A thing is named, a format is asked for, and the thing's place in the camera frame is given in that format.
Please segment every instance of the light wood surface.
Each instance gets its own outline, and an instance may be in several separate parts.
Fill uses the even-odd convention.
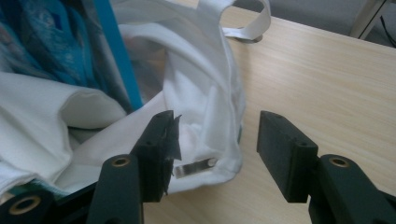
[[[231,8],[223,24],[254,16]],[[352,159],[396,195],[396,49],[277,18],[261,42],[230,43],[247,96],[244,166],[228,183],[146,203],[146,223],[311,223],[307,204],[286,203],[256,152],[261,110],[285,116],[320,155]]]

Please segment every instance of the white bag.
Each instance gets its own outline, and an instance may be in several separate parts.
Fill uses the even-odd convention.
[[[169,192],[232,179],[242,165],[237,141],[245,99],[238,68],[225,35],[245,39],[262,35],[270,24],[270,10],[267,0],[259,1],[264,4],[263,12],[243,29],[222,29],[219,25],[221,13],[234,0],[200,0],[197,8],[164,0],[113,1],[113,10],[131,60],[141,66],[136,67],[136,70],[152,66],[159,59],[158,55],[164,56],[163,73],[161,68],[152,67],[151,70],[156,71],[152,73],[153,76],[138,74],[141,76],[138,82],[139,79],[143,80],[139,83],[140,87],[145,86],[144,82],[148,79],[158,80],[158,85],[149,85],[149,89],[141,90],[148,102],[125,118],[122,118],[118,106],[112,105],[113,109],[109,109],[114,102],[104,96],[95,96],[102,97],[96,105],[95,102],[85,101],[83,93],[87,93],[87,89],[70,87],[75,95],[70,94],[72,91],[58,92],[64,97],[62,101],[58,100],[56,105],[45,105],[50,107],[48,114],[53,118],[51,129],[61,131],[58,138],[52,139],[49,130],[40,128],[46,127],[41,126],[42,123],[48,123],[47,118],[40,118],[39,113],[42,111],[37,111],[34,117],[31,111],[26,111],[23,113],[26,116],[24,123],[13,123],[15,118],[10,115],[7,122],[14,126],[15,132],[26,130],[32,123],[35,125],[34,129],[21,131],[21,134],[29,138],[26,141],[36,144],[27,148],[26,143],[13,141],[13,144],[4,146],[0,142],[0,162],[8,169],[15,169],[16,173],[22,170],[19,176],[14,176],[14,181],[10,181],[12,177],[1,175],[3,171],[0,163],[0,194],[32,179],[32,175],[26,175],[26,171],[66,192],[73,192],[97,181],[102,163],[114,155],[129,153],[151,117],[164,110],[174,110],[176,115],[182,115],[179,127],[182,161],[175,161],[175,176],[172,176]],[[0,95],[10,94],[2,93],[2,90],[3,87],[0,87]],[[90,91],[93,91],[90,94],[100,95],[97,91]],[[26,101],[29,99],[21,99],[15,104]],[[76,122],[82,122],[83,125],[70,125],[70,120],[63,116],[64,109],[69,105],[70,108],[78,109],[71,116],[81,118]],[[98,119],[87,126],[85,122],[88,117],[81,117],[80,113],[87,116],[94,114]],[[78,141],[80,130],[68,132],[67,126],[106,128],[88,140]],[[40,141],[45,138],[48,145],[40,146]],[[33,152],[40,157],[35,158],[36,161],[21,163],[10,159],[13,156],[29,158]]]

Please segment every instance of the white strap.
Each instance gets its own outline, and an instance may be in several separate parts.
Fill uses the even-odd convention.
[[[223,28],[223,32],[226,36],[254,40],[260,37],[269,28],[271,24],[270,4],[268,0],[257,1],[260,1],[264,6],[259,16],[243,28]],[[206,15],[213,15],[215,19],[219,21],[222,12],[227,7],[230,7],[233,2],[235,2],[235,0],[200,0],[197,9],[202,10]]]

